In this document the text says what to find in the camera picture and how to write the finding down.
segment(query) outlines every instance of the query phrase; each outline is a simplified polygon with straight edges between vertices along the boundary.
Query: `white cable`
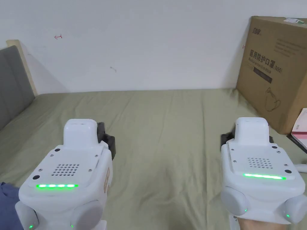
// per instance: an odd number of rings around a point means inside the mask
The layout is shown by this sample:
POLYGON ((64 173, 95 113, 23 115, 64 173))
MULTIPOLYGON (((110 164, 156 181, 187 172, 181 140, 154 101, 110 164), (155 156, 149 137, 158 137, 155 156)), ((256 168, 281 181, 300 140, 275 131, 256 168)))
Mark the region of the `white cable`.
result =
POLYGON ((299 172, 307 173, 307 164, 296 164, 294 166, 299 172))

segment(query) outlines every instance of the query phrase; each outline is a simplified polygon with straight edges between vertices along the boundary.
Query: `round white knob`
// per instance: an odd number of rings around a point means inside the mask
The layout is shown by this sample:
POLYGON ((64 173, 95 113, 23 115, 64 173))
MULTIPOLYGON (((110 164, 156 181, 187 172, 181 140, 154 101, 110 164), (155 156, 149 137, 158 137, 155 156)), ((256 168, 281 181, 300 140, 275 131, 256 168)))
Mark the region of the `round white knob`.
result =
POLYGON ((300 222, 307 213, 307 197, 300 195, 284 203, 284 217, 293 224, 300 222))
POLYGON ((103 208, 99 201, 91 201, 76 208, 71 217, 75 230, 91 230, 101 220, 103 208))
POLYGON ((15 204, 15 209, 23 229, 37 229, 39 222, 35 211, 21 201, 15 204))
POLYGON ((223 188, 221 199, 226 209, 235 216, 241 216, 248 210, 249 202, 245 195, 231 187, 223 188))

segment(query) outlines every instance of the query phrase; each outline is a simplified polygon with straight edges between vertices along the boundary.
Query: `green led light strip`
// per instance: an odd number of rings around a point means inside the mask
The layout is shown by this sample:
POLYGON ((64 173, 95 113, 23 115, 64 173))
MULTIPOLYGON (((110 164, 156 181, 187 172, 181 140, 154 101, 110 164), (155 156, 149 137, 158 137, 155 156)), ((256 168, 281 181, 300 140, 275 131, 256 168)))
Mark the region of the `green led light strip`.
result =
POLYGON ((36 185, 36 187, 38 188, 74 188, 74 187, 78 187, 79 185, 73 185, 73 184, 68 184, 68 185, 55 185, 55 184, 41 184, 41 185, 36 185))
POLYGON ((261 175, 261 174, 243 173, 243 176, 245 176, 245 177, 268 178, 268 179, 275 179, 275 180, 286 180, 286 177, 270 176, 270 175, 261 175))

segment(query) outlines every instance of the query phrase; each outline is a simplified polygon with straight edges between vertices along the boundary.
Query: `paper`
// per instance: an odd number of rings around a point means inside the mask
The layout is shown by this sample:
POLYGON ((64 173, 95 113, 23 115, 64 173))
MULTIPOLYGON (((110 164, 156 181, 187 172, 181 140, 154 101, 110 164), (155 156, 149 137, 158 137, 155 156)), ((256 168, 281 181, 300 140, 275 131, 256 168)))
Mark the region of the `paper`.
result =
POLYGON ((291 17, 287 18, 287 19, 284 20, 284 21, 290 22, 290 23, 305 24, 304 21, 301 21, 301 20, 299 20, 299 19, 297 19, 297 18, 291 18, 291 17))

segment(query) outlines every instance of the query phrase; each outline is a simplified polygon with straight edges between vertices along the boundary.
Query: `green bed sheet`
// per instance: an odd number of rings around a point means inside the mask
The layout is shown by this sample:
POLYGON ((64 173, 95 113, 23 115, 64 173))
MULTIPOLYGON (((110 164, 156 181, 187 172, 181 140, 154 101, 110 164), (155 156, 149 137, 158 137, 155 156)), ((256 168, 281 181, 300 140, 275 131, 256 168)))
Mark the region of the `green bed sheet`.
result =
MULTIPOLYGON (((0 181, 21 186, 71 118, 103 121, 116 139, 108 229, 229 229, 220 200, 220 135, 257 116, 233 89, 44 94, 0 131, 0 181)), ((270 129, 294 163, 307 154, 270 129)), ((302 174, 307 182, 307 174, 302 174)), ((306 229, 307 217, 291 229, 306 229)))

